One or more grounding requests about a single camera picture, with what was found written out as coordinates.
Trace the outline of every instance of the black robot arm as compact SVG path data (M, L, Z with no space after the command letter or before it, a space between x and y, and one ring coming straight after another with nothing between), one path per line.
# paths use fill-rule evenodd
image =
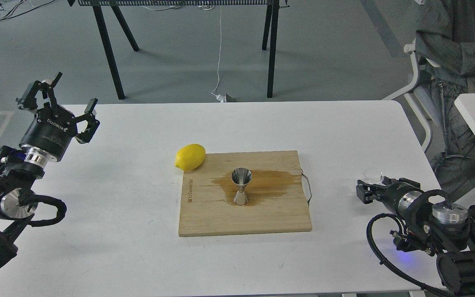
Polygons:
M380 214L368 224L368 242L381 264L394 273L439 296L475 295L475 205L466 209L447 201L442 190L424 192L420 184L407 179L384 177L381 184L358 180L357 196L364 204L379 201L392 212ZM430 203L428 199L441 196L445 201ZM381 254L371 235L375 220L391 217L400 222L399 231L390 231L397 250L422 250L437 255L437 271L444 286L452 294L427 286L404 274Z
M49 226L65 217L65 203L34 193L32 184L43 177L48 162L61 160L73 137L80 143L87 143L100 124L95 119L96 99L90 100L84 114L79 117L58 105L53 88L61 75L58 73L51 83L33 82L23 97L16 100L19 109L34 114L34 120L19 143L20 150L8 146L0 148L0 219L14 221L4 231L0 231L0 268L17 255L14 241L27 225ZM36 103L38 92L42 93L43 99L49 99L42 108L38 108ZM83 121L87 121L87 128L78 133L77 123ZM56 207L56 217L32 221L39 203Z

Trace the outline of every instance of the yellow lemon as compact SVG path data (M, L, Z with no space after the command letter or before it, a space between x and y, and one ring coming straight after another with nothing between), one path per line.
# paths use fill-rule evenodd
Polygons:
M196 169L204 161L206 151L200 144L194 143L180 149L175 156L175 167L183 171Z

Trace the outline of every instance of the jigger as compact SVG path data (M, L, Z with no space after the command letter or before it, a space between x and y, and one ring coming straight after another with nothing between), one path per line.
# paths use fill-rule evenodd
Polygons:
M237 205L245 205L247 204L247 194L245 194L245 187L249 182L252 180L252 172L247 168L236 168L232 171L232 181L237 186L237 193L234 197L234 202Z

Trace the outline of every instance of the logo on cutting board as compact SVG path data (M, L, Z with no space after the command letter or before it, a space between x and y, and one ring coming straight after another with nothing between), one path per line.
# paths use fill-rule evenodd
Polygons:
M192 202L192 188L193 188L193 185L194 185L194 180L190 179L190 181L188 181L188 203Z

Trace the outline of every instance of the gray floor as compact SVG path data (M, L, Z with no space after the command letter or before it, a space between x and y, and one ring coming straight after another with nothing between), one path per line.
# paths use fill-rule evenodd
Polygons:
M2 4L8 11L16 2ZM45 2L27 1L15 15ZM183 7L162 12L122 7L139 52L132 51L113 12L104 7L128 96L124 101L117 100L92 8L69 7L57 0L0 22L0 111L15 111L1 130L0 146L16 147L32 120L30 113L16 109L15 98L32 81L52 79L58 71L63 77L55 93L61 104L85 104L94 97L100 104L216 104L210 92L217 84L220 17L221 83L216 94L227 93L238 102L379 100L407 83L411 66L402 46L414 38L420 8L413 0L289 0L289 4L280 10L272 99L266 97L269 56L261 51L264 7L223 6L211 11ZM405 111L414 118L408 108ZM4 118L0 116L0 126ZM423 137L417 122L412 124ZM375 133L385 133L385 127ZM431 150L439 147L436 135Z

